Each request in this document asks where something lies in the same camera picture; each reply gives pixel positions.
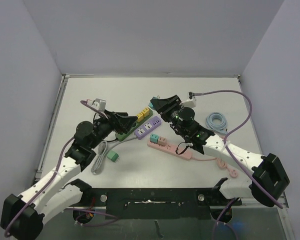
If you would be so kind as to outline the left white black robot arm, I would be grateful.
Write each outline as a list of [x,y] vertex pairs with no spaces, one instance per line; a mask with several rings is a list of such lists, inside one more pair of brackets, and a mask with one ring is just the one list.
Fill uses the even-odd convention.
[[83,121],[63,146],[56,166],[32,187],[9,195],[3,205],[5,237],[34,240],[44,225],[67,207],[91,201],[91,186],[75,178],[95,158],[94,149],[112,132],[127,133],[137,120],[125,112],[104,111],[93,122]]

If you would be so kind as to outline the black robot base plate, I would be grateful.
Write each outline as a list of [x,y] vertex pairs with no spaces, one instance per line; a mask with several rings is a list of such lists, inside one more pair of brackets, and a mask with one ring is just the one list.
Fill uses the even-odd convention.
[[210,219],[212,207],[223,208],[230,200],[213,188],[92,188],[74,207],[106,209],[120,220]]

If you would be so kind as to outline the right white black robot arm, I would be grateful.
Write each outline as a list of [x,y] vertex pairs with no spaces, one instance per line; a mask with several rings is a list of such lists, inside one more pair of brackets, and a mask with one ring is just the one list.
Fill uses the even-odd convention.
[[173,131],[183,138],[189,148],[219,158],[235,168],[241,169],[250,179],[252,196],[267,207],[282,208],[279,197],[290,183],[278,156],[267,156],[244,150],[195,120],[195,111],[184,106],[179,96],[151,99],[156,112],[170,124]]

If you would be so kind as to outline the yellow charger plug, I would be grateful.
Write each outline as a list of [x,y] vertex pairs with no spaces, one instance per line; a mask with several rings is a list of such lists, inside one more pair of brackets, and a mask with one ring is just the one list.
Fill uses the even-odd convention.
[[141,111],[142,115],[144,116],[144,118],[146,118],[149,113],[150,113],[150,109],[148,107],[145,107],[142,111]]
[[138,113],[136,122],[140,123],[144,119],[144,117],[145,115],[142,112]]

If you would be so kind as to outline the green charger plug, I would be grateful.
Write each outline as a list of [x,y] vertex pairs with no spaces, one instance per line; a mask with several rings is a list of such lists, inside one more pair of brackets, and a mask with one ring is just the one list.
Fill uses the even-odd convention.
[[113,150],[110,150],[108,153],[107,153],[107,159],[109,159],[111,162],[115,163],[119,158],[119,155],[114,152]]

